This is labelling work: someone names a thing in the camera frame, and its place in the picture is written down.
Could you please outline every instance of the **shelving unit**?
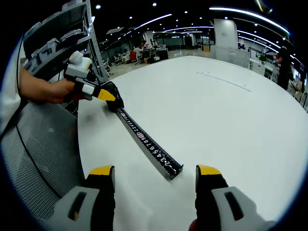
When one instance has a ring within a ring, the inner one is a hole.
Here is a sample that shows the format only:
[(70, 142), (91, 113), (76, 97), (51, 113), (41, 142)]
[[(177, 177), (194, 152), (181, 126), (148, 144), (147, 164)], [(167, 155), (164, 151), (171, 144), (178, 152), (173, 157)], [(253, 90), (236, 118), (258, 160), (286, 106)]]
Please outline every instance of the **shelving unit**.
[(40, 49), (52, 38), (60, 40), (64, 34), (74, 29), (81, 29), (85, 37), (79, 39), (76, 44), (58, 50), (47, 61), (41, 62), (36, 67), (32, 65), (34, 60), (30, 60), (25, 68), (33, 76), (48, 81), (65, 68), (66, 62), (74, 51), (87, 49), (92, 59), (94, 72), (100, 76), (99, 79), (102, 83), (107, 82), (108, 74), (103, 65), (92, 23), (90, 0), (74, 4), (45, 19), (30, 36), (25, 37), (26, 56), (29, 57), (36, 49)]

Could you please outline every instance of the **white sleeve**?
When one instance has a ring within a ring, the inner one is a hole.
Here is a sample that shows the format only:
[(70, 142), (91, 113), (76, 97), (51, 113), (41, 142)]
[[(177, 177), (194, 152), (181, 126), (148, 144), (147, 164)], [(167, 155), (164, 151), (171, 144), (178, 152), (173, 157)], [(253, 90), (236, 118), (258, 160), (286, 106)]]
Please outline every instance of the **white sleeve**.
[(15, 47), (11, 55), (11, 59), (4, 72), (1, 88), (0, 88), (0, 134), (3, 133), (11, 117), (20, 105), (20, 96), (18, 94), (16, 68), (18, 66), (18, 81), (21, 67), (21, 58), (25, 58), (24, 46), (22, 44), (17, 61), (20, 42)]

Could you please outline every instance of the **person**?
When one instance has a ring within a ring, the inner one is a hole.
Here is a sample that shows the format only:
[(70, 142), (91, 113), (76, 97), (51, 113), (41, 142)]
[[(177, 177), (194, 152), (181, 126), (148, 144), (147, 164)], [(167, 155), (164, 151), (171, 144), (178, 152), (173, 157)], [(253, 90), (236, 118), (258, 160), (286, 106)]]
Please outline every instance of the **person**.
[(141, 47), (145, 46), (146, 41), (144, 39), (141, 39)]
[(300, 102), (300, 99), (302, 98), (302, 95), (305, 91), (305, 76), (302, 75), (300, 78), (300, 81), (296, 85), (294, 82), (291, 82), (292, 88), (296, 91), (295, 98), (298, 102)]
[(277, 84), (283, 89), (287, 90), (290, 78), (290, 70), (291, 70), (290, 53), (285, 46), (282, 46), (278, 56), (279, 56), (278, 64), (280, 64), (281, 66), (279, 70)]
[(142, 49), (139, 48), (139, 46), (135, 46), (135, 49), (134, 49), (134, 53), (136, 54), (137, 57), (139, 57), (141, 54), (140, 52), (142, 51)]
[(9, 121), (20, 107), (21, 100), (63, 103), (65, 100), (68, 100), (68, 96), (73, 100), (85, 98), (83, 93), (74, 91), (75, 83), (72, 81), (62, 79), (52, 84), (32, 76), (21, 64), (21, 60), (24, 57), (25, 52), (23, 45), (19, 42), (12, 54), (1, 82), (1, 137), (4, 135), (3, 132), (7, 128)]

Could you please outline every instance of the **white table surface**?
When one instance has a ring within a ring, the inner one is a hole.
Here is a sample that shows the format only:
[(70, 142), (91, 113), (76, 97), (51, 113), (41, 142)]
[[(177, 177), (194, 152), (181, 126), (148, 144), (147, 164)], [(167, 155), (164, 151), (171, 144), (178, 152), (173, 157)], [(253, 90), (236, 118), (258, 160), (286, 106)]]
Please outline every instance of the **white table surface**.
[(278, 220), (292, 203), (307, 166), (308, 115), (274, 82), (195, 56), (151, 64), (113, 82), (125, 110), (184, 164), (174, 180), (165, 180), (106, 102), (80, 101), (85, 177), (115, 166), (115, 231), (188, 230), (196, 218), (197, 164), (219, 169), (266, 220)]

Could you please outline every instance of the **human hand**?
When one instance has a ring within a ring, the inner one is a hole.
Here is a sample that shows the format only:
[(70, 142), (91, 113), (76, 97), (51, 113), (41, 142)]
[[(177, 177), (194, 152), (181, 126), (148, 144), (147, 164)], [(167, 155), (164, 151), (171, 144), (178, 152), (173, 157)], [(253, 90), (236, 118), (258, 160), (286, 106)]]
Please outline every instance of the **human hand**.
[(47, 101), (50, 103), (64, 103), (67, 100), (83, 100), (85, 96), (82, 92), (74, 91), (75, 83), (62, 79), (50, 85), (50, 94)]

